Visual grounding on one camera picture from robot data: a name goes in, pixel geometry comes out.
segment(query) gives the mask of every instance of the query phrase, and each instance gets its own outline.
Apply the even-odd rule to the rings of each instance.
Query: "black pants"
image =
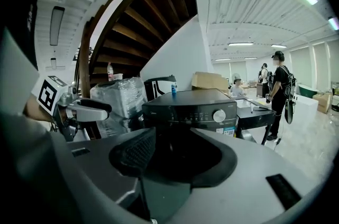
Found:
[[[284,109],[286,98],[284,96],[275,96],[272,100],[272,109],[276,112],[275,120],[271,126],[271,132],[273,136],[278,134],[279,122],[281,119],[281,114]]]
[[[270,92],[269,82],[263,83],[263,98],[265,98],[266,94],[268,94],[269,92]]]

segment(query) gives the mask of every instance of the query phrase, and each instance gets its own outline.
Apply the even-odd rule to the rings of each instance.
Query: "black t-shirt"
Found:
[[[275,85],[275,82],[281,82],[282,88],[285,88],[285,85],[288,82],[288,74],[283,68],[289,73],[286,66],[278,66],[273,75],[273,85]],[[274,97],[285,97],[283,90],[280,88]]]

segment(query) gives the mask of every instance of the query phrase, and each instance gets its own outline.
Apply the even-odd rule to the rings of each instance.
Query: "ceiling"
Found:
[[[39,70],[70,65],[79,46],[79,25],[96,0],[38,0],[35,26],[35,49]],[[305,0],[209,0],[207,38],[211,59],[263,57],[272,53],[271,44],[283,43],[289,48],[335,34],[327,22],[331,8],[325,0],[310,6]],[[64,7],[58,46],[49,45],[51,12]],[[252,46],[230,47],[230,42],[254,42]]]

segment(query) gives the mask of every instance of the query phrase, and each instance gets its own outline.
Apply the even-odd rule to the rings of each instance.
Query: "white floor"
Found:
[[[256,88],[247,89],[247,96],[256,98]],[[257,143],[261,143],[265,128],[250,129]],[[300,130],[281,118],[278,138],[281,142],[267,141],[266,146],[291,161],[307,177],[320,183],[326,179],[332,161],[339,149],[339,113],[329,109],[327,114],[317,111],[315,120]]]

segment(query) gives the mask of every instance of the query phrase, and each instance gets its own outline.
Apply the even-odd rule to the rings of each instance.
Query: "cardboard box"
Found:
[[[220,74],[203,73],[201,71],[193,74],[192,90],[208,88],[217,88],[223,93],[228,94],[228,80]]]
[[[318,101],[318,111],[326,114],[332,102],[332,93],[316,94],[313,99]]]

